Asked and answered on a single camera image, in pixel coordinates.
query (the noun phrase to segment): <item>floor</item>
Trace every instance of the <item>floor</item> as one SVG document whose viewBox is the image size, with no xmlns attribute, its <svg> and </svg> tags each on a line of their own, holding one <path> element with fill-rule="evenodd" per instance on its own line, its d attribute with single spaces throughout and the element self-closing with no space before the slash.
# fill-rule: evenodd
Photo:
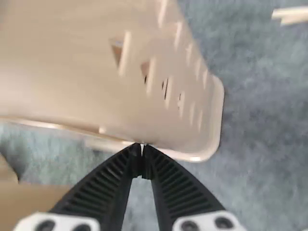
<svg viewBox="0 0 308 231">
<path fill-rule="evenodd" d="M 181 162 L 249 231 L 308 227 L 308 24 L 280 27 L 274 8 L 307 0 L 179 0 L 226 90 L 222 137 L 207 162 Z M 0 127 L 20 180 L 74 184 L 110 156 L 52 131 Z M 157 231 L 150 182 L 135 179 L 124 231 Z"/>
</svg>

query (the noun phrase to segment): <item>wooden furniture part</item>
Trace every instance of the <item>wooden furniture part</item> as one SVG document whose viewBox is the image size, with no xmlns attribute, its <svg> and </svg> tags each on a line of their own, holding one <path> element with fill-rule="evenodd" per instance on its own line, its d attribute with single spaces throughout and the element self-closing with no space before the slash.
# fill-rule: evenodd
<svg viewBox="0 0 308 231">
<path fill-rule="evenodd" d="M 308 22 L 308 7 L 275 9 L 272 18 L 281 19 L 281 25 Z"/>
<path fill-rule="evenodd" d="M 224 89 L 175 0 L 5 3 L 3 121 L 71 129 L 113 151 L 134 141 L 188 161 L 216 151 Z"/>
<path fill-rule="evenodd" d="M 1 230 L 11 231 L 25 216 L 51 209 L 70 186 L 19 184 L 16 173 L 0 154 L 0 189 Z"/>
</svg>

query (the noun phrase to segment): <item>rectangular slot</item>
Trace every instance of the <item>rectangular slot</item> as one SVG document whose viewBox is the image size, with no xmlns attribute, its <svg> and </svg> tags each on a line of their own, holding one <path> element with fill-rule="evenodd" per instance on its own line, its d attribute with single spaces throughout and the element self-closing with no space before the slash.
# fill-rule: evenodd
<svg viewBox="0 0 308 231">
<path fill-rule="evenodd" d="M 110 39 L 110 45 L 114 53 L 115 63 L 118 68 L 120 66 L 120 61 L 122 58 L 123 44 L 124 44 L 124 37 Z"/>
<path fill-rule="evenodd" d="M 191 104 L 190 111 L 189 111 L 189 122 L 191 125 L 193 124 L 193 119 L 194 119 L 194 108 L 195 108 L 195 103 L 193 102 Z"/>
<path fill-rule="evenodd" d="M 180 112 L 180 117 L 183 117 L 184 110 L 184 102 L 185 102 L 185 92 L 181 92 L 178 97 L 178 110 Z"/>
<path fill-rule="evenodd" d="M 156 5 L 157 5 L 157 22 L 158 26 L 161 28 L 163 26 L 167 12 L 168 0 L 156 0 Z"/>
<path fill-rule="evenodd" d="M 181 37 L 181 33 L 182 33 L 182 27 L 183 27 L 182 22 L 176 23 L 176 31 L 175 31 L 175 38 L 174 38 L 174 48 L 175 48 L 175 50 L 177 50 L 178 47 L 179 47 L 180 37 Z"/>
<path fill-rule="evenodd" d="M 193 45 L 192 44 L 189 44 L 186 48 L 186 64 L 187 66 L 190 65 L 190 62 L 191 62 L 191 57 L 192 57 L 192 51 L 193 51 Z"/>
<path fill-rule="evenodd" d="M 195 75 L 196 75 L 197 80 L 199 79 L 200 68 L 201 68 L 201 58 L 198 59 L 198 61 L 196 62 L 196 66 L 195 66 Z"/>
<path fill-rule="evenodd" d="M 206 85 L 206 81 L 207 81 L 207 73 L 208 73 L 208 70 L 206 69 L 204 72 L 203 72 L 203 88 L 205 89 L 205 85 Z"/>
<path fill-rule="evenodd" d="M 141 74 L 142 74 L 143 82 L 144 82 L 144 84 L 147 84 L 148 76 L 149 76 L 149 71 L 150 71 L 150 61 L 143 62 L 140 65 L 140 69 L 141 69 Z"/>
<path fill-rule="evenodd" d="M 111 50 L 115 59 L 115 64 L 118 68 L 120 75 L 123 75 L 125 72 L 125 67 L 128 59 L 130 38 L 130 32 L 126 32 L 122 36 L 117 36 L 109 39 Z"/>
<path fill-rule="evenodd" d="M 169 106 L 169 101 L 170 101 L 171 83 L 172 83 L 172 77 L 166 78 L 162 82 L 162 92 L 163 92 L 164 100 L 166 102 L 167 107 Z"/>
<path fill-rule="evenodd" d="M 201 131 L 202 127 L 202 119 L 203 119 L 203 111 L 201 110 L 198 117 L 198 130 Z"/>
</svg>

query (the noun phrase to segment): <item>black ribbed grip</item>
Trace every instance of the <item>black ribbed grip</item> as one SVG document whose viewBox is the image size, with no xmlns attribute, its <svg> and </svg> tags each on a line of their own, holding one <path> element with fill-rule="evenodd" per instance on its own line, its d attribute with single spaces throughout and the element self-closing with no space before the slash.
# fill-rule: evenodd
<svg viewBox="0 0 308 231">
<path fill-rule="evenodd" d="M 160 231 L 172 230 L 183 216 L 224 210 L 200 181 L 159 150 L 147 145 L 142 158 L 142 177 L 152 181 Z"/>
<path fill-rule="evenodd" d="M 141 175 L 141 167 L 141 147 L 135 143 L 95 168 L 50 212 L 95 218 L 101 230 L 119 231 L 132 179 Z"/>
</svg>

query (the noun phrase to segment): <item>gray carpet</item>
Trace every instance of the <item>gray carpet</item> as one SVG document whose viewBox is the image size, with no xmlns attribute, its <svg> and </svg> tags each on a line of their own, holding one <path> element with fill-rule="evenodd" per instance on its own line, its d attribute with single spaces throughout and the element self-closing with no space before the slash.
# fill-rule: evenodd
<svg viewBox="0 0 308 231">
<path fill-rule="evenodd" d="M 179 0 L 226 90 L 221 144 L 207 162 L 181 162 L 249 231 L 308 227 L 308 24 L 280 27 L 274 8 L 307 0 Z M 14 125 L 0 152 L 21 180 L 76 183 L 109 155 Z M 157 231 L 150 182 L 136 179 L 124 231 Z"/>
</svg>

